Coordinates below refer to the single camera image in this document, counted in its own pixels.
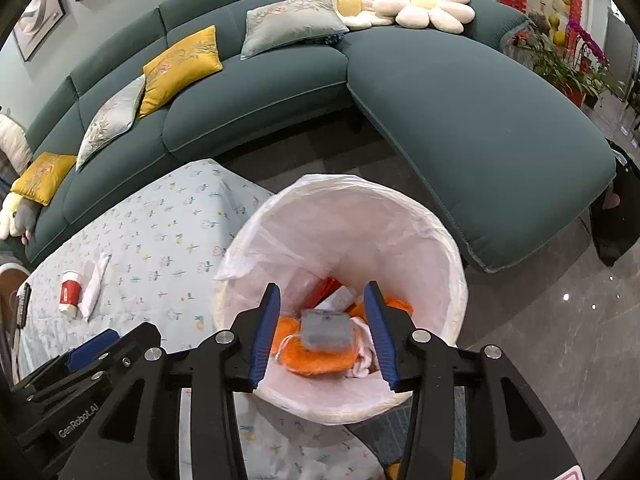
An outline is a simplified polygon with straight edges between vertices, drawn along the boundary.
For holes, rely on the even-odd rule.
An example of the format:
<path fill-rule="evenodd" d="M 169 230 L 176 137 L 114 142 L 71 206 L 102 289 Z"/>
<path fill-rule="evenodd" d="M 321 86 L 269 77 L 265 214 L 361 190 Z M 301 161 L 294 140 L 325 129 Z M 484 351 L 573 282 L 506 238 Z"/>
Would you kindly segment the orange plastic bag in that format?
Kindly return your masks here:
<path fill-rule="evenodd" d="M 344 348 L 330 351 L 306 348 L 302 338 L 302 319 L 280 316 L 270 356 L 289 372 L 300 376 L 342 373 L 349 378 L 367 377 L 378 368 L 378 359 L 363 300 L 351 304 L 345 314 L 352 320 L 352 342 Z"/>

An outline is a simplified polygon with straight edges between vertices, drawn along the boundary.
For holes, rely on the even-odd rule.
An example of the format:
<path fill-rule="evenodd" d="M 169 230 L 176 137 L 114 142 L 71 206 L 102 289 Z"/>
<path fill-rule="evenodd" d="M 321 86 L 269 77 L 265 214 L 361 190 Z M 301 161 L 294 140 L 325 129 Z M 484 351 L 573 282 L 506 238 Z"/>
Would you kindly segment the grey small pouch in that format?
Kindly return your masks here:
<path fill-rule="evenodd" d="M 300 318 L 300 340 L 306 350 L 340 353 L 354 345 L 354 328 L 346 313 L 310 309 Z"/>

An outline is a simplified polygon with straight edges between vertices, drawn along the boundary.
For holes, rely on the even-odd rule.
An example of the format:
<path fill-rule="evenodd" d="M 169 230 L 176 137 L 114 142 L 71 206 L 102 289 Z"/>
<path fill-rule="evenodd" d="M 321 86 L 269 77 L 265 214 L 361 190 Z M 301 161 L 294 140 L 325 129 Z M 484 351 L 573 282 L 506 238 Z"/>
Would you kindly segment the red envelope packet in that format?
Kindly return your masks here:
<path fill-rule="evenodd" d="M 314 292 L 314 299 L 311 300 L 311 307 L 316 308 L 322 301 L 329 298 L 329 296 L 333 295 L 334 292 L 339 290 L 343 284 L 337 280 L 336 278 L 332 278 L 329 276 L 321 284 L 318 286 L 317 290 Z"/>

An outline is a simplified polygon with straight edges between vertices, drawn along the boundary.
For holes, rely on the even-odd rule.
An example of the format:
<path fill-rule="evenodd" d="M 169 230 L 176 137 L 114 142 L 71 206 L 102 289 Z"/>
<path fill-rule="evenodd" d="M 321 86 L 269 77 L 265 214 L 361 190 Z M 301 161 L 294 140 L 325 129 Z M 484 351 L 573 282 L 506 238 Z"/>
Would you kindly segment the white paper towel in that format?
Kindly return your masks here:
<path fill-rule="evenodd" d="M 111 254 L 101 252 L 93 259 L 85 263 L 81 273 L 81 296 L 79 300 L 79 311 L 84 321 L 89 322 L 93 310 L 96 307 L 101 293 L 102 283 L 106 268 L 111 260 Z"/>

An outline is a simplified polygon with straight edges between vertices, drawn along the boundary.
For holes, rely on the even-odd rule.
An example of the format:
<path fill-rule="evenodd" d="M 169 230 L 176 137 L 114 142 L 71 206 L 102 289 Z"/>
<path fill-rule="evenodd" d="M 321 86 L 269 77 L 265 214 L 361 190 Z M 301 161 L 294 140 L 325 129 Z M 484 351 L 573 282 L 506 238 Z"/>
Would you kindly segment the black gold cigarette box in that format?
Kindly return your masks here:
<path fill-rule="evenodd" d="M 323 299 L 316 307 L 317 310 L 329 312 L 345 312 L 356 300 L 357 291 L 352 287 L 341 286 L 331 295 Z"/>

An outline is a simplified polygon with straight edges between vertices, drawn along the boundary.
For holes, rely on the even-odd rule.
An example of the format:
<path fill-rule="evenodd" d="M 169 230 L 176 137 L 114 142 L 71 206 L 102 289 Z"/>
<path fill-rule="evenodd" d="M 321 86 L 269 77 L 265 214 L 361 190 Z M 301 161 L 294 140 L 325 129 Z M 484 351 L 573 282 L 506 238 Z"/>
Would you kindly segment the white sock with red tie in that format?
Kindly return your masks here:
<path fill-rule="evenodd" d="M 355 342 L 357 347 L 356 362 L 346 375 L 350 378 L 365 378 L 378 370 L 374 342 L 370 327 L 365 320 L 355 316 L 350 319 L 354 324 Z"/>

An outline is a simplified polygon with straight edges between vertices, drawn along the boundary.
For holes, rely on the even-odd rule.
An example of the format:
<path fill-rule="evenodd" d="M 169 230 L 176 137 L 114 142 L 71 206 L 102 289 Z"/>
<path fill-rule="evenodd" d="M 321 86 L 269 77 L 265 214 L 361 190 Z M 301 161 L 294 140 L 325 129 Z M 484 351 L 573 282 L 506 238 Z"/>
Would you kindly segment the wooden round chair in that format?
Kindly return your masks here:
<path fill-rule="evenodd" d="M 2 263 L 0 272 L 1 294 L 1 355 L 7 358 L 17 319 L 17 293 L 29 277 L 29 270 L 19 263 Z"/>

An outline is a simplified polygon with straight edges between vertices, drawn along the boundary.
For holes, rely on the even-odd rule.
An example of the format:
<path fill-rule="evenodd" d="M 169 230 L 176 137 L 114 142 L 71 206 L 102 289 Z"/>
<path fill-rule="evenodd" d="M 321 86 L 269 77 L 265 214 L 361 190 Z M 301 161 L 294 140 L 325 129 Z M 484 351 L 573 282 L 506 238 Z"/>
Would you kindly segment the yellow cushion left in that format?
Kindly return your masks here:
<path fill-rule="evenodd" d="M 12 184 L 11 192 L 42 206 L 48 206 L 66 174 L 75 164 L 75 155 L 41 153 Z"/>

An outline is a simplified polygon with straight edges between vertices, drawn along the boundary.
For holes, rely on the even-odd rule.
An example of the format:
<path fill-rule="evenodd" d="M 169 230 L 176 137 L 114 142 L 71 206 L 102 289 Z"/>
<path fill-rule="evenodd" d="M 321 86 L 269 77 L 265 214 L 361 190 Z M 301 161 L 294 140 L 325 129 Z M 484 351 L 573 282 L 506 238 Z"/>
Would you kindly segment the white plush toy standing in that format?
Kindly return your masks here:
<path fill-rule="evenodd" d="M 0 148 L 19 176 L 32 161 L 25 130 L 10 116 L 0 113 Z"/>

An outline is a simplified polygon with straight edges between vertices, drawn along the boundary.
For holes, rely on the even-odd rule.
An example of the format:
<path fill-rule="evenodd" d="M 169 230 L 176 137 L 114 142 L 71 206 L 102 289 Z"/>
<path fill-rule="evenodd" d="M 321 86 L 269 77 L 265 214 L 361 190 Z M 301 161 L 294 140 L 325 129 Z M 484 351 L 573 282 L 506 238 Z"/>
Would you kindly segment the grey embroidered cushion left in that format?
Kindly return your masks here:
<path fill-rule="evenodd" d="M 145 89 L 145 74 L 140 75 L 109 98 L 96 112 L 82 138 L 75 169 L 81 170 L 89 159 L 134 125 Z"/>

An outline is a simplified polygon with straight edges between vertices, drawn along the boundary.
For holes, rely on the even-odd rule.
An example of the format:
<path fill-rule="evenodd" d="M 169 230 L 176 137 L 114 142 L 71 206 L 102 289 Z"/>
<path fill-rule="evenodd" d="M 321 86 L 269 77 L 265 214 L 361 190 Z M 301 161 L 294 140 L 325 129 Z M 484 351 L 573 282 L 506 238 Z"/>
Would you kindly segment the dark green sectional sofa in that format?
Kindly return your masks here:
<path fill-rule="evenodd" d="M 27 130 L 35 153 L 76 154 L 99 108 L 178 40 L 214 26 L 224 67 L 68 174 L 44 207 L 26 259 L 37 264 L 111 206 L 169 171 L 356 106 L 424 183 L 464 258 L 514 266 L 587 209 L 614 178 L 602 132 L 503 50 L 524 14 L 471 0 L 460 36 L 397 26 L 336 46 L 288 46 L 242 60 L 248 10 L 282 0 L 167 0 L 101 44 Z"/>

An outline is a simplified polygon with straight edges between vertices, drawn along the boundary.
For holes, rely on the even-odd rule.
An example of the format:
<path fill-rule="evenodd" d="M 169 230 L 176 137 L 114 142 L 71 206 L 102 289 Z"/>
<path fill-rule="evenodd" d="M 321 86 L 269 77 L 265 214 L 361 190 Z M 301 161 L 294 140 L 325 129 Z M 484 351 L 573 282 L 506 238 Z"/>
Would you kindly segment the yellow cushion centre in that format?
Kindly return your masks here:
<path fill-rule="evenodd" d="M 223 68 L 214 25 L 181 39 L 143 66 L 145 87 L 138 117 L 151 115 L 184 88 Z"/>

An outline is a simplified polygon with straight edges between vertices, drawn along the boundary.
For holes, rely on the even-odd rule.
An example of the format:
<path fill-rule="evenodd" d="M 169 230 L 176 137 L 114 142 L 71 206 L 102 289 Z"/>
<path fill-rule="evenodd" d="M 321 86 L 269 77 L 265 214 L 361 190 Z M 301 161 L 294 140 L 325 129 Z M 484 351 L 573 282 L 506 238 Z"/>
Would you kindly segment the grey embroidered cushion right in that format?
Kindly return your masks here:
<path fill-rule="evenodd" d="M 348 27 L 333 0 L 283 0 L 246 12 L 245 38 L 240 53 L 248 60 L 296 42 L 346 34 Z"/>

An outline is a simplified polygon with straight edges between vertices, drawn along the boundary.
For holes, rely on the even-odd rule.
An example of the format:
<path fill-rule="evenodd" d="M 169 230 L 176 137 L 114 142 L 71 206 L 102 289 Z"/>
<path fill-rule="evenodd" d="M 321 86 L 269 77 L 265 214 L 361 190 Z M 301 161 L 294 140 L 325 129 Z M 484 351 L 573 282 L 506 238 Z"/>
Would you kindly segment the white daisy cushion lower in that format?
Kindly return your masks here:
<path fill-rule="evenodd" d="M 475 20 L 471 0 L 373 0 L 373 11 L 408 29 L 434 28 L 460 35 Z"/>

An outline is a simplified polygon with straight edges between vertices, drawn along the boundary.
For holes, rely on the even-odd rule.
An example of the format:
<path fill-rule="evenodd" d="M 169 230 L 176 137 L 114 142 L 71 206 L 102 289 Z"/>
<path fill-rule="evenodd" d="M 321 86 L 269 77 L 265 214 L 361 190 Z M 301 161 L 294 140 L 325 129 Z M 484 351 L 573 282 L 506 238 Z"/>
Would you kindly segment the potted flowering plant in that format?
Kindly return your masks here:
<path fill-rule="evenodd" d="M 532 70 L 578 107 L 594 107 L 603 92 L 620 83 L 603 49 L 570 18 L 562 27 L 556 14 L 529 12 L 528 24 L 509 42 L 515 61 Z"/>

